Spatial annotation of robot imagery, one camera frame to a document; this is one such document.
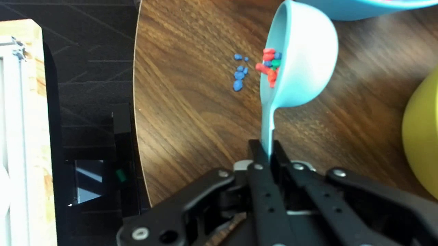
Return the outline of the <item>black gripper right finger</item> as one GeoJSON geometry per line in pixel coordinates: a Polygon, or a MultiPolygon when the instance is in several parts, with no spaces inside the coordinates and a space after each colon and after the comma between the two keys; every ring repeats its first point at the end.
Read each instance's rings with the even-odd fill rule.
{"type": "Polygon", "coordinates": [[[291,161],[278,140],[271,169],[300,246],[395,246],[393,239],[369,226],[368,218],[345,199],[345,191],[309,165],[291,161]]]}

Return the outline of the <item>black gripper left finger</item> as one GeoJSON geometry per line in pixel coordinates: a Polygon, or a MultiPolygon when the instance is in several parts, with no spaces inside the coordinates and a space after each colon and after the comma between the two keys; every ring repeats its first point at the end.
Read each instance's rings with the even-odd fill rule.
{"type": "Polygon", "coordinates": [[[252,217],[257,246],[293,246],[283,199],[272,179],[270,161],[256,139],[249,140],[252,164],[248,166],[252,217]]]}

